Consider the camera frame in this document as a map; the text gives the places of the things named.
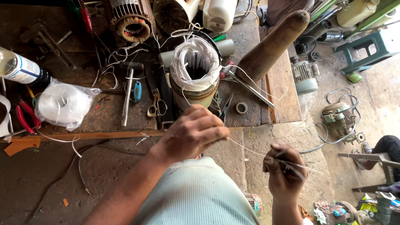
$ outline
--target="light green ribbed shirt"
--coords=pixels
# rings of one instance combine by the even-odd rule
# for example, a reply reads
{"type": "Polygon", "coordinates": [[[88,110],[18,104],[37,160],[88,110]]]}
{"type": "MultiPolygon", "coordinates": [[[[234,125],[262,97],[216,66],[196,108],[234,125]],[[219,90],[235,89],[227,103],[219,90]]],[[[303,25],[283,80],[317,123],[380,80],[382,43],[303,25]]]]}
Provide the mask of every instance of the light green ribbed shirt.
{"type": "Polygon", "coordinates": [[[132,224],[260,224],[249,202],[212,158],[175,163],[160,178],[132,224]]]}

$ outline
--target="bottle label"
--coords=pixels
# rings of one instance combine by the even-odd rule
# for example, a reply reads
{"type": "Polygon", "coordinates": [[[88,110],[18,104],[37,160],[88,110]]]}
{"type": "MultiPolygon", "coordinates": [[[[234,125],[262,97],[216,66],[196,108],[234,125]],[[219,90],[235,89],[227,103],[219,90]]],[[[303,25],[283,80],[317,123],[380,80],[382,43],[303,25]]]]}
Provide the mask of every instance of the bottle label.
{"type": "Polygon", "coordinates": [[[17,66],[9,74],[2,77],[21,84],[30,84],[34,82],[40,74],[39,66],[29,59],[26,59],[18,54],[15,55],[17,56],[17,66]]]}

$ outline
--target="black pants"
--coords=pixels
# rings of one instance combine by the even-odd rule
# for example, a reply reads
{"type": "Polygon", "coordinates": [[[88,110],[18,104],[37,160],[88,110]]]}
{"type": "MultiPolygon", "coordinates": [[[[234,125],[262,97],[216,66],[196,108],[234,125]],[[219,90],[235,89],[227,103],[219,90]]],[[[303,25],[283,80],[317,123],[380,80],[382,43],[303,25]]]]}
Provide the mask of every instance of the black pants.
{"type": "MultiPolygon", "coordinates": [[[[400,139],[393,135],[383,136],[372,153],[387,153],[393,162],[400,163],[400,139]]],[[[393,175],[395,182],[400,181],[400,169],[393,168],[393,175]]]]}

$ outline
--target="dirt floor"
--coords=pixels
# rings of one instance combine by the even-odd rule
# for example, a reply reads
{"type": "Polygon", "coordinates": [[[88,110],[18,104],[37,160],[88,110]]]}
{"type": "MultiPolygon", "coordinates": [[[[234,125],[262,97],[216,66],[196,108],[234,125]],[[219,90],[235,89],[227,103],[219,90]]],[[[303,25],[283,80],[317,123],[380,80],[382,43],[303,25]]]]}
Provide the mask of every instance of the dirt floor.
{"type": "MultiPolygon", "coordinates": [[[[332,51],[332,47],[343,43],[317,45],[316,50],[321,57],[330,60],[317,62],[321,73],[318,77],[319,89],[299,97],[303,121],[232,129],[231,138],[258,153],[267,152],[269,145],[276,142],[288,143],[299,151],[318,146],[321,141],[317,132],[322,136],[325,132],[316,128],[314,123],[321,122],[321,111],[327,105],[326,94],[342,87],[350,88],[361,101],[358,109],[362,120],[356,130],[364,132],[372,147],[383,135],[400,136],[400,128],[397,126],[400,122],[400,55],[374,65],[362,73],[364,77],[359,83],[349,84],[339,72],[340,68],[346,66],[343,53],[333,54],[332,51]],[[336,63],[331,55],[337,58],[336,63]]],[[[365,56],[364,52],[354,52],[356,60],[365,56]]],[[[344,92],[334,94],[330,100],[334,102],[342,94],[344,92]]],[[[145,140],[136,145],[140,139],[115,140],[105,145],[131,153],[145,153],[153,143],[145,140]]],[[[102,141],[77,141],[75,146],[79,149],[102,141]]],[[[337,153],[350,153],[353,148],[360,147],[357,142],[354,145],[326,144],[316,151],[303,154],[310,178],[302,190],[299,204],[311,213],[313,202],[321,199],[342,200],[357,205],[362,194],[352,193],[351,188],[359,185],[358,180],[361,186],[383,183],[384,175],[380,165],[376,165],[372,171],[360,171],[352,160],[337,156],[337,153]]],[[[233,142],[218,143],[205,155],[212,157],[241,190],[261,197],[263,211],[259,220],[262,224],[271,224],[272,196],[268,189],[268,174],[262,172],[262,157],[233,142]]],[[[105,190],[141,158],[103,147],[88,150],[80,162],[80,169],[90,195],[80,179],[77,163],[72,165],[66,176],[51,186],[54,180],[67,171],[74,156],[69,143],[55,142],[42,143],[38,152],[30,148],[12,157],[2,152],[0,223],[80,224],[105,190]],[[64,206],[63,199],[67,199],[68,207],[64,206]]]]}

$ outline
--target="white plastic housing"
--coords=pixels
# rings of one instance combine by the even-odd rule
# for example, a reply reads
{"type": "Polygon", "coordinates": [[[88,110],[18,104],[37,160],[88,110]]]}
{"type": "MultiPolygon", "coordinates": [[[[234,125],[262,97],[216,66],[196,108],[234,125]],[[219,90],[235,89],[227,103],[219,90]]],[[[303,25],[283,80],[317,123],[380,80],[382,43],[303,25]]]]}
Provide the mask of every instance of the white plastic housing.
{"type": "Polygon", "coordinates": [[[230,29],[235,16],[236,1],[205,0],[203,8],[203,26],[216,33],[225,33],[230,29]]]}

